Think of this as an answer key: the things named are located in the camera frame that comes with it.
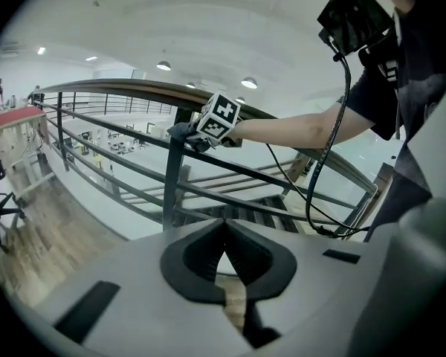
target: forearm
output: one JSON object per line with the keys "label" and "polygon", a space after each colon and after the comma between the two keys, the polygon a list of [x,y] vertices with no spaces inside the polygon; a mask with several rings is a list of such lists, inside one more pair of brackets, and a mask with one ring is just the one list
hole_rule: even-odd
{"label": "forearm", "polygon": [[233,139],[242,138],[293,148],[323,148],[328,135],[321,114],[244,120],[230,133]]}

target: black screen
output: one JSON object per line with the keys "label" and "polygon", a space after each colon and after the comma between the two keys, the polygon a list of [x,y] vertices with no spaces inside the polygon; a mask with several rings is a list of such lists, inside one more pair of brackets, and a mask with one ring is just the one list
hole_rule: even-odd
{"label": "black screen", "polygon": [[393,24],[376,0],[330,0],[317,20],[344,56],[377,39]]}

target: table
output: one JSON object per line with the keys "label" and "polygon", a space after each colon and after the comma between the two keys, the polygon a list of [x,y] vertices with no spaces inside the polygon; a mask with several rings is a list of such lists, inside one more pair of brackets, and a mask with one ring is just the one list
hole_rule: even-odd
{"label": "table", "polygon": [[24,206],[26,202],[22,198],[23,195],[54,176],[54,173],[49,173],[46,176],[36,176],[30,163],[32,157],[44,155],[36,146],[36,136],[38,135],[46,144],[50,143],[46,114],[35,106],[0,112],[0,135],[4,129],[9,128],[15,129],[18,147],[23,149],[19,160],[14,161],[10,166],[14,169],[17,165],[23,164],[30,180],[30,185],[15,195],[17,203]]}

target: shirt sleeve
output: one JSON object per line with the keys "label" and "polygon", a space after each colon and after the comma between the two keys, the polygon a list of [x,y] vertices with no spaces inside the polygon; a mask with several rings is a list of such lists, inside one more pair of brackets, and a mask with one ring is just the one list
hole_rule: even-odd
{"label": "shirt sleeve", "polygon": [[366,68],[350,89],[347,107],[370,120],[372,131],[384,140],[395,133],[398,99],[393,87],[377,69]]}

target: hanging light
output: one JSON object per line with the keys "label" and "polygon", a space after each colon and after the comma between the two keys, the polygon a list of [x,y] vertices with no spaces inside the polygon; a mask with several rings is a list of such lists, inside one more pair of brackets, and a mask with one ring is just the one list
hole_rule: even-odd
{"label": "hanging light", "polygon": [[168,70],[172,70],[172,68],[170,67],[170,64],[169,64],[167,61],[160,61],[160,62],[157,64],[157,67],[158,67],[159,69],[166,70],[166,71],[168,71]]}
{"label": "hanging light", "polygon": [[248,87],[249,89],[257,89],[258,88],[258,83],[252,77],[246,77],[244,80],[241,81],[241,84],[245,87]]}

